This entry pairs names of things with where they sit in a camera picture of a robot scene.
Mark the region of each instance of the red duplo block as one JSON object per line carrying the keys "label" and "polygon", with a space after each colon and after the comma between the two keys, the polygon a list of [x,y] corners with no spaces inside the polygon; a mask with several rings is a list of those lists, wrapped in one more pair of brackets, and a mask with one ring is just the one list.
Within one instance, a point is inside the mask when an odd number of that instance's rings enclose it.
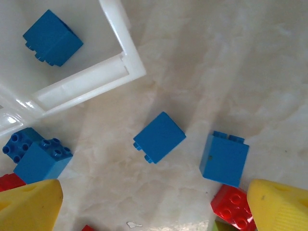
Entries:
{"label": "red duplo block", "polygon": [[214,213],[239,230],[255,231],[246,193],[228,185],[222,185],[211,202]]}
{"label": "red duplo block", "polygon": [[15,173],[5,174],[3,177],[0,177],[0,192],[24,185],[26,185],[26,183],[24,183]]}
{"label": "red duplo block", "polygon": [[94,229],[91,228],[89,225],[86,225],[86,226],[82,229],[82,231],[94,231]]}

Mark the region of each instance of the toy block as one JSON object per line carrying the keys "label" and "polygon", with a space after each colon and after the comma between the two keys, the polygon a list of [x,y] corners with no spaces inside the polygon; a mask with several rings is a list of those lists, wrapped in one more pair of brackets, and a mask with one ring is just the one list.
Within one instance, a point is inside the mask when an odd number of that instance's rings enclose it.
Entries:
{"label": "toy block", "polygon": [[157,164],[185,138],[178,125],[162,112],[134,137],[134,147],[145,152],[147,162]]}
{"label": "toy block", "polygon": [[82,229],[82,231],[94,231],[94,229],[91,228],[89,225],[86,225],[86,226]]}
{"label": "toy block", "polygon": [[34,142],[14,169],[25,183],[56,179],[73,157],[57,138]]}
{"label": "toy block", "polygon": [[26,183],[24,183],[15,173],[5,174],[3,177],[0,177],[0,192],[24,185],[26,185]]}
{"label": "toy block", "polygon": [[215,220],[212,231],[237,231],[232,225]]}
{"label": "toy block", "polygon": [[62,66],[83,42],[51,10],[47,10],[23,37],[35,57],[49,65]]}
{"label": "toy block", "polygon": [[214,131],[207,137],[200,163],[204,178],[239,187],[249,146],[241,137]]}
{"label": "toy block", "polygon": [[246,193],[229,185],[222,185],[211,202],[213,212],[239,230],[255,231]]}
{"label": "toy block", "polygon": [[44,138],[33,128],[25,128],[14,133],[7,144],[2,148],[4,154],[7,154],[16,164],[23,158],[26,151],[35,141],[41,141]]}

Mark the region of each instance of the blue duplo block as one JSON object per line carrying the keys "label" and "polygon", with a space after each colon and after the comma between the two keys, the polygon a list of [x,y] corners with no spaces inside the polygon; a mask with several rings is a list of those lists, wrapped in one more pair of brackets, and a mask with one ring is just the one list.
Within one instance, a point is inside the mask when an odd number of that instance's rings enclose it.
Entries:
{"label": "blue duplo block", "polygon": [[157,164],[185,138],[178,125],[162,112],[134,137],[134,147],[145,152],[147,162]]}
{"label": "blue duplo block", "polygon": [[62,66],[83,42],[51,10],[47,10],[23,37],[35,57],[49,65]]}
{"label": "blue duplo block", "polygon": [[69,148],[53,138],[34,142],[14,169],[26,184],[46,179],[56,179],[73,155]]}
{"label": "blue duplo block", "polygon": [[249,146],[241,137],[214,131],[207,137],[200,171],[204,178],[239,187]]}
{"label": "blue duplo block", "polygon": [[25,128],[14,133],[2,151],[18,164],[32,143],[43,139],[33,128]]}

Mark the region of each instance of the small white debris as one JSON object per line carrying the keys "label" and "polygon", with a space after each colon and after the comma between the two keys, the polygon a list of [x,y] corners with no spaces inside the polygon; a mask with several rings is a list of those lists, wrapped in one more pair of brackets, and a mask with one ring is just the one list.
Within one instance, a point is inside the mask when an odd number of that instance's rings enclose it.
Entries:
{"label": "small white debris", "polygon": [[126,222],[127,225],[132,229],[132,228],[135,228],[135,227],[142,227],[142,225],[140,224],[136,224],[134,222]]}

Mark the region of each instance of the marble tile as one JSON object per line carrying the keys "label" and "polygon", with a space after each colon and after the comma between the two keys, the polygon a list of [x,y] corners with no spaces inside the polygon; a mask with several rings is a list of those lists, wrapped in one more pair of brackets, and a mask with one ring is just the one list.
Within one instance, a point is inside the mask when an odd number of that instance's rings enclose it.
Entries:
{"label": "marble tile", "polygon": [[[214,129],[250,145],[242,188],[264,178],[308,189],[308,2],[122,2],[147,75],[34,124],[74,150],[54,230],[205,231],[220,184],[198,167]],[[161,111],[187,138],[148,164],[133,137]]]}

